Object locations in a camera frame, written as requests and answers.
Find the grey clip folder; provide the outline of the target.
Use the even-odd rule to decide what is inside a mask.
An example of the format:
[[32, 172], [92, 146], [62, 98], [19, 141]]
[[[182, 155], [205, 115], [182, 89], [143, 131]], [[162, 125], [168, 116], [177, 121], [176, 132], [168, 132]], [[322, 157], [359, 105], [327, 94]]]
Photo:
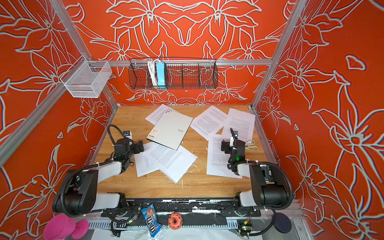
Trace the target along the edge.
[[178, 150], [193, 118], [173, 110], [166, 110], [146, 139], [162, 146]]

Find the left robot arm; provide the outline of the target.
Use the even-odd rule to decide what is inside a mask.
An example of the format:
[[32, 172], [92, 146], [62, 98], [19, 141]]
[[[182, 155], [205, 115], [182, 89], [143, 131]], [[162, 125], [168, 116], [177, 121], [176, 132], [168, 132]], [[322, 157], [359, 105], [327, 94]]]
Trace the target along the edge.
[[135, 142], [130, 131], [121, 131], [115, 125], [107, 126], [114, 150], [102, 163], [67, 171], [56, 194], [52, 210], [70, 218], [95, 211], [123, 209], [128, 205], [123, 193], [98, 193], [98, 184], [124, 173], [133, 166], [134, 155], [144, 152], [143, 141]]

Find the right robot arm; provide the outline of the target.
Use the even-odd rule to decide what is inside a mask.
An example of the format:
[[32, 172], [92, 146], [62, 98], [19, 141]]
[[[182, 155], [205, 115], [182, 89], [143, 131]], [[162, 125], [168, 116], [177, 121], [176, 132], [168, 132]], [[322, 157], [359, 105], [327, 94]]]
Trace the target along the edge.
[[294, 198], [288, 175], [276, 164], [248, 160], [246, 143], [239, 139], [237, 131], [230, 129], [230, 132], [230, 140], [221, 144], [221, 151], [230, 155], [227, 168], [235, 175], [251, 181], [249, 191], [236, 194], [235, 205], [273, 210], [288, 208]]

